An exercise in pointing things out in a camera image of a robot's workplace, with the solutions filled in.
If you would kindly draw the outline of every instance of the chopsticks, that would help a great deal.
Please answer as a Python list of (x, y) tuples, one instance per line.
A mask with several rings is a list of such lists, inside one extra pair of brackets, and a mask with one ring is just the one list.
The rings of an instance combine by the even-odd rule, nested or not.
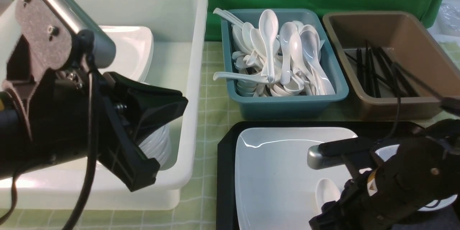
[[(358, 70), (363, 70), (365, 67), (364, 67), (364, 64), (360, 64), (359, 60), (356, 60), (356, 58), (354, 58), (353, 56), (351, 56), (350, 54), (346, 53), (345, 52), (345, 55), (348, 56), (348, 58), (350, 58), (353, 62), (355, 62), (358, 66)], [(399, 95), (401, 97), (407, 97), (407, 94), (403, 91), (401, 91), (400, 89), (395, 89), (393, 84), (391, 83), (391, 80), (386, 80), (385, 78), (381, 77), (380, 75), (378, 75), (375, 71), (372, 72), (373, 76), (375, 76), (375, 78), (377, 78), (378, 80), (380, 80), (382, 83), (386, 84), (391, 90), (394, 91), (394, 93), (396, 94), (396, 91), (398, 91)]]
[[(379, 47), (378, 51), (382, 54), (383, 58), (385, 59), (386, 63), (388, 66), (391, 67), (393, 64), (393, 61), (389, 58), (389, 56), (386, 54), (386, 52), (383, 50), (383, 48)], [(415, 89), (410, 85), (410, 83), (407, 81), (407, 79), (403, 76), (403, 74), (399, 71), (396, 70), (396, 76), (399, 80), (399, 82), (402, 84), (404, 89), (406, 89), (407, 93), (409, 94), (409, 97), (417, 97), (419, 96)]]
[(394, 80), (393, 80), (393, 76), (391, 76), (390, 70), (386, 66), (385, 61), (383, 60), (378, 50), (374, 47), (372, 47), (371, 49), (373, 50), (373, 53), (375, 53), (378, 65), (380, 66), (380, 69), (382, 70), (383, 75), (385, 76), (385, 79), (388, 82), (387, 85), (389, 86), (393, 94), (396, 96), (396, 87), (394, 86)]
[(372, 57), (369, 55), (369, 48), (368, 48), (368, 42), (366, 42), (366, 51), (365, 51), (365, 55), (366, 55), (366, 66), (365, 66), (365, 70), (366, 70), (366, 81), (365, 81), (365, 87), (366, 87), (366, 93), (369, 94), (370, 96), (374, 96), (375, 97), (375, 89), (373, 87), (373, 83), (372, 83), (372, 71), (371, 71), (371, 59)]

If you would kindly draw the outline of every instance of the black chopstick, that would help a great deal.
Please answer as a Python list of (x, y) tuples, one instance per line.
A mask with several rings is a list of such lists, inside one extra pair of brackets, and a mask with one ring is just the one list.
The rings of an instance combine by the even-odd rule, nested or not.
[[(383, 58), (385, 58), (386, 63), (391, 67), (393, 64), (393, 61), (391, 61), (390, 57), (386, 54), (386, 52), (383, 50), (383, 48), (379, 47), (378, 51), (383, 55)], [(407, 79), (404, 77), (404, 75), (399, 71), (396, 70), (396, 76), (398, 80), (401, 82), (402, 86), (404, 89), (406, 89), (407, 93), (409, 94), (409, 97), (418, 97), (419, 95), (415, 91), (415, 89), (410, 85), (410, 83), (407, 81)]]
[(371, 57), (369, 55), (369, 48), (368, 48), (368, 42), (366, 41), (366, 90), (367, 94), (369, 94), (372, 97), (375, 97), (374, 93), (374, 88), (373, 88), (373, 83), (372, 83), (372, 75), (371, 75)]
[(356, 58), (358, 58), (358, 81), (364, 89), (363, 56), (361, 49), (356, 49)]
[[(358, 60), (356, 60), (354, 57), (352, 57), (350, 54), (346, 53), (345, 52), (345, 55), (348, 56), (348, 58), (350, 58), (353, 62), (355, 62), (358, 66), (360, 66), (360, 64), (358, 63)], [(375, 73), (375, 76), (377, 77), (378, 80), (382, 81), (382, 83), (386, 84), (389, 88), (393, 89), (393, 84), (389, 84), (389, 82), (387, 80), (385, 80), (383, 77), (381, 77), (379, 74)], [(400, 89), (394, 89), (396, 91), (399, 92), (399, 95), (401, 97), (407, 97), (407, 94), (403, 91), (401, 91)]]
[(377, 77), (375, 76), (377, 73), (375, 72), (375, 65), (373, 63), (373, 55), (372, 50), (369, 48), (369, 56), (371, 57), (371, 71), (372, 71), (372, 83), (374, 86), (374, 94), (376, 98), (381, 98), (380, 89), (378, 88), (378, 81)]
[(383, 76), (385, 76), (385, 79), (387, 81), (387, 85), (390, 87), (390, 89), (393, 92), (394, 96), (396, 96), (396, 87), (394, 86), (393, 76), (391, 76), (391, 72), (388, 69), (388, 66), (386, 66), (386, 63), (383, 60), (383, 58), (380, 55), (380, 53), (378, 52), (378, 50), (376, 48), (374, 48), (374, 47), (372, 47), (371, 49), (373, 50), (373, 53), (375, 54), (375, 57), (377, 58), (378, 66), (380, 67), (380, 70), (382, 70)]

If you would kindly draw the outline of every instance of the brown plastic bin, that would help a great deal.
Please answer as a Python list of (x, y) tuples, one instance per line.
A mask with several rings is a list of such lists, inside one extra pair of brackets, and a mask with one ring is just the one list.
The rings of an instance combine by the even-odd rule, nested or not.
[[(322, 20), (351, 85), (349, 98), (361, 120), (394, 120), (397, 105), (394, 95), (388, 94), (390, 91), (384, 91), (382, 98), (367, 95), (355, 73), (356, 65), (345, 55), (345, 51), (351, 53), (365, 48), (366, 40), (384, 48), (392, 60), (443, 96), (460, 96), (460, 71), (412, 14), (339, 12), (326, 14)], [(438, 100), (410, 79), (408, 81), (419, 97), (401, 99), (401, 119), (428, 119), (439, 114)]]

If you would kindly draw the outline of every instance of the stack of plates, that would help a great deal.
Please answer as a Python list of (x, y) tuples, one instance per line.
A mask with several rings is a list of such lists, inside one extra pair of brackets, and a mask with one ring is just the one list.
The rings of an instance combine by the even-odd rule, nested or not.
[[(153, 34), (147, 27), (100, 26), (113, 40), (116, 55), (112, 64), (100, 73), (117, 72), (131, 80), (143, 82), (147, 77), (153, 56)], [(148, 136), (139, 147), (148, 158), (156, 158), (164, 165), (171, 154), (169, 125)]]
[(147, 27), (100, 26), (116, 46), (115, 60), (100, 73), (114, 71), (134, 81), (143, 82), (153, 56), (153, 34)]

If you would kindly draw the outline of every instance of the yellow label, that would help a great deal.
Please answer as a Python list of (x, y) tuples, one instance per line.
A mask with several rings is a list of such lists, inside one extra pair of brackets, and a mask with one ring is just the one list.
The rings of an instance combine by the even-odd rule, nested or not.
[(369, 176), (369, 178), (368, 178), (368, 194), (369, 194), (369, 196), (372, 196), (372, 195), (376, 194), (377, 191), (378, 191), (377, 185), (376, 185), (376, 183), (375, 183), (375, 172), (376, 172), (376, 171), (377, 171), (377, 170), (374, 170), (374, 171), (370, 174), (370, 176)]

